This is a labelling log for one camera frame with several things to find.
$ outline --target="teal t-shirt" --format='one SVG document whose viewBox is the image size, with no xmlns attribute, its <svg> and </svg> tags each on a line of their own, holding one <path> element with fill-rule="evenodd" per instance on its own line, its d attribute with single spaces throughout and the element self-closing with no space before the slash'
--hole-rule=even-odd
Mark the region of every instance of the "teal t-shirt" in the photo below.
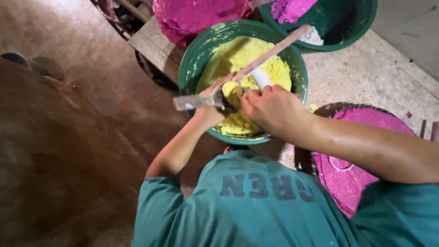
<svg viewBox="0 0 439 247">
<path fill-rule="evenodd" d="M 133 247 L 439 246 L 437 185 L 378 181 L 348 219 L 312 177 L 238 150 L 206 165 L 183 200 L 170 178 L 140 189 Z"/>
</svg>

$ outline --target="yellow paste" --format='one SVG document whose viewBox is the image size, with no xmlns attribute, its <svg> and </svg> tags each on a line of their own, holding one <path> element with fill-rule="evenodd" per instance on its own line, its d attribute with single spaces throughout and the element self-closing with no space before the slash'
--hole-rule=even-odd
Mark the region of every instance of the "yellow paste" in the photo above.
<svg viewBox="0 0 439 247">
<path fill-rule="evenodd" d="M 240 71 L 253 60 L 274 47 L 269 43 L 257 38 L 241 36 L 232 41 L 221 44 L 214 48 L 212 59 L 206 65 L 200 81 L 197 85 L 197 93 L 211 86 L 216 80 L 227 76 L 231 72 Z M 290 69 L 280 57 L 274 56 L 260 66 L 273 84 L 281 85 L 286 90 L 291 90 Z M 216 126 L 216 130 L 223 135 L 252 135 L 260 131 L 245 114 L 239 112 L 242 89 L 236 89 L 239 85 L 235 82 L 227 82 L 222 90 L 228 102 L 238 109 L 237 113 L 230 114 L 222 123 Z M 251 76 L 243 79 L 241 87 L 258 89 L 256 82 Z"/>
</svg>

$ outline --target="hand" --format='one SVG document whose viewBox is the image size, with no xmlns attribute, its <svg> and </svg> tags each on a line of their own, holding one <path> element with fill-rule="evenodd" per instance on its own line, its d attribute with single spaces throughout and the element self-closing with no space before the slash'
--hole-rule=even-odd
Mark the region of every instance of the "hand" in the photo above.
<svg viewBox="0 0 439 247">
<path fill-rule="evenodd" d="M 241 99 L 245 114 L 269 134 L 294 142 L 309 133 L 314 114 L 295 94 L 279 85 L 249 90 Z"/>
<path fill-rule="evenodd" d="M 215 127 L 220 124 L 226 117 L 218 112 L 218 110 L 212 106 L 201 107 L 195 111 L 195 115 L 192 118 L 197 121 L 204 131 Z"/>
</svg>

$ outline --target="green bucket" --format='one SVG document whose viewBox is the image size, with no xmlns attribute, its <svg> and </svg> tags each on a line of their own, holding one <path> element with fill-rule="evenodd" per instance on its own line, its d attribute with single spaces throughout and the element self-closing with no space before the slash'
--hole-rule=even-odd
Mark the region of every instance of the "green bucket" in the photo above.
<svg viewBox="0 0 439 247">
<path fill-rule="evenodd" d="M 237 20 L 217 24 L 202 32 L 188 47 L 181 61 L 178 86 L 181 95 L 196 94 L 197 83 L 204 67 L 213 56 L 212 49 L 239 36 L 255 37 L 277 44 L 284 37 L 269 26 L 257 21 Z M 308 74 L 300 52 L 294 46 L 284 49 L 278 56 L 286 61 L 291 70 L 291 92 L 300 93 L 305 103 L 308 92 Z M 232 138 L 220 134 L 215 129 L 207 130 L 213 137 L 234 145 L 252 145 L 270 140 L 269 135 L 260 134 L 251 138 Z"/>
<path fill-rule="evenodd" d="M 279 24 L 271 16 L 271 5 L 259 8 L 264 23 L 284 37 L 298 27 L 309 24 L 316 27 L 323 45 L 295 41 L 293 45 L 313 52 L 336 51 L 359 40 L 371 27 L 377 12 L 377 0 L 318 0 L 310 10 L 294 23 Z"/>
</svg>

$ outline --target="pink paste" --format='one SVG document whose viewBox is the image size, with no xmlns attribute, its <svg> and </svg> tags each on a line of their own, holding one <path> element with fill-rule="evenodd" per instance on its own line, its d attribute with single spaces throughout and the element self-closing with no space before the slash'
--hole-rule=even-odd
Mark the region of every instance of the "pink paste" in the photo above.
<svg viewBox="0 0 439 247">
<path fill-rule="evenodd" d="M 247 18 L 250 0 L 154 0 L 153 10 L 168 39 L 187 47 L 195 37 L 218 23 Z"/>
<path fill-rule="evenodd" d="M 277 0 L 271 5 L 271 15 L 278 23 L 296 22 L 317 0 Z"/>
<path fill-rule="evenodd" d="M 402 120 L 371 108 L 337 112 L 334 119 L 370 124 L 415 135 Z M 360 202 L 361 192 L 368 184 L 376 182 L 378 178 L 355 165 L 348 171 L 339 171 L 331 166 L 328 156 L 324 154 L 314 153 L 313 157 L 322 185 L 331 194 L 343 213 L 347 217 L 352 217 Z M 339 169 L 346 169 L 350 166 L 349 162 L 341 159 L 332 157 L 331 160 L 334 166 Z"/>
</svg>

